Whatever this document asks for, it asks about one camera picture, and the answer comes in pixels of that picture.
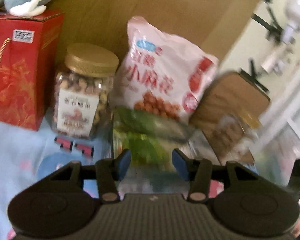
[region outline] red box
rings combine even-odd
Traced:
[[[0,121],[38,130],[53,91],[54,58],[64,13],[0,15]]]

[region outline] wall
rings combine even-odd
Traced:
[[[285,26],[287,21],[284,14],[285,3],[286,0],[272,0],[271,5],[276,18],[282,27]],[[260,16],[266,22],[271,23],[271,18],[266,10],[266,4],[264,2],[259,3],[255,10],[255,14]],[[241,68],[248,71],[248,59],[250,57],[255,60],[256,66],[260,67],[260,64],[273,47],[273,43],[265,38],[266,35],[267,30],[251,19],[240,39],[237,40],[223,61],[221,71],[225,72],[233,69],[240,70]],[[278,77],[276,74],[272,73],[269,76],[260,78],[259,80],[270,90],[269,96],[271,98],[274,98],[278,93],[280,93],[285,83],[289,80],[291,73],[294,71],[293,66],[296,60],[300,57],[300,33],[297,34],[295,38],[296,44],[294,48],[294,55],[291,56],[291,67],[284,71],[282,77]]]

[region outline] plastic jar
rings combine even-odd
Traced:
[[[91,138],[106,111],[118,64],[114,53],[99,46],[75,43],[67,47],[65,65],[70,71],[56,76],[54,131]]]

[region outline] transparent plastic container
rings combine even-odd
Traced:
[[[99,46],[76,43],[68,46],[65,65],[55,82],[54,131],[91,138],[102,118],[108,118],[108,95],[119,64],[115,54]]]

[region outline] pink snack bag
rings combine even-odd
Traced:
[[[128,38],[130,49],[116,74],[110,104],[187,124],[217,75],[218,59],[142,17],[129,20]]]

